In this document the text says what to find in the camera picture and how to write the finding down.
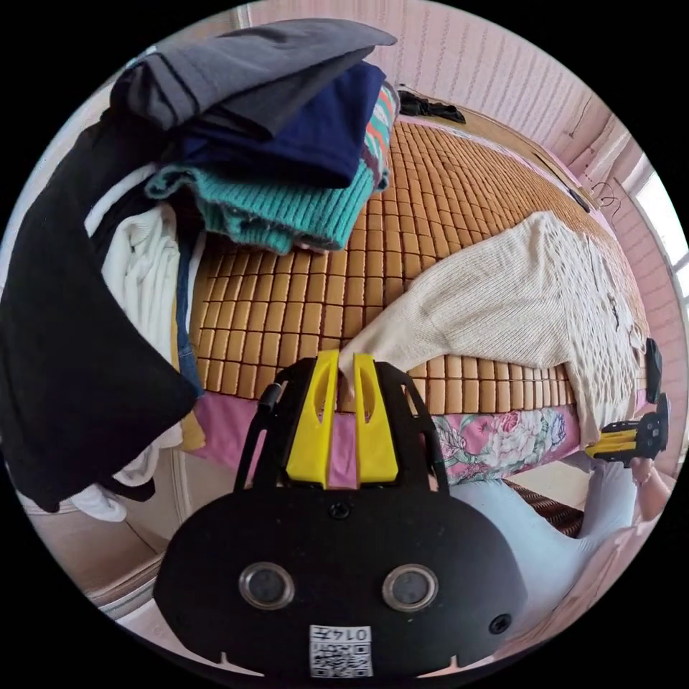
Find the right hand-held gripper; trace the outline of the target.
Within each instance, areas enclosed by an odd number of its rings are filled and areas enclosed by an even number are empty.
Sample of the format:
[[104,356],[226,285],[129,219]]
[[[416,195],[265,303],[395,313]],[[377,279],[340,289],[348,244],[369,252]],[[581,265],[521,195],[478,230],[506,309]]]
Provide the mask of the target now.
[[629,464],[633,458],[655,460],[666,450],[669,431],[670,404],[665,393],[656,408],[641,418],[610,423],[601,430],[600,439],[585,448],[593,459]]

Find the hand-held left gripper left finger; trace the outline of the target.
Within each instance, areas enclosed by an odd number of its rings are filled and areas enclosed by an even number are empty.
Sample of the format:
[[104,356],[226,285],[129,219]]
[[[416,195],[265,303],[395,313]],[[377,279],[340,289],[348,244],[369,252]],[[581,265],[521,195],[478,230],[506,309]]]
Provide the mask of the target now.
[[338,351],[323,351],[311,368],[286,463],[286,475],[292,482],[328,487],[338,361]]

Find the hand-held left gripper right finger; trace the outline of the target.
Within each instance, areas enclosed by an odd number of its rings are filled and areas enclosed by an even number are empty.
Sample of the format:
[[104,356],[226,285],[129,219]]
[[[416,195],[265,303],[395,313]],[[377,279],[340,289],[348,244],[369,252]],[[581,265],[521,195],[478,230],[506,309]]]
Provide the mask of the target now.
[[394,483],[398,463],[374,359],[355,355],[353,373],[358,485]]

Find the person's right hand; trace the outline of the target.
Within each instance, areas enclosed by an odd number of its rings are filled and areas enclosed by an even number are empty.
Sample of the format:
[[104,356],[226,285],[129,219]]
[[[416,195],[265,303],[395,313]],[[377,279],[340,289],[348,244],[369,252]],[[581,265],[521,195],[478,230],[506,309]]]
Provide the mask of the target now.
[[632,478],[637,487],[637,506],[641,520],[650,522],[665,509],[670,488],[663,482],[653,460],[635,457],[630,461]]

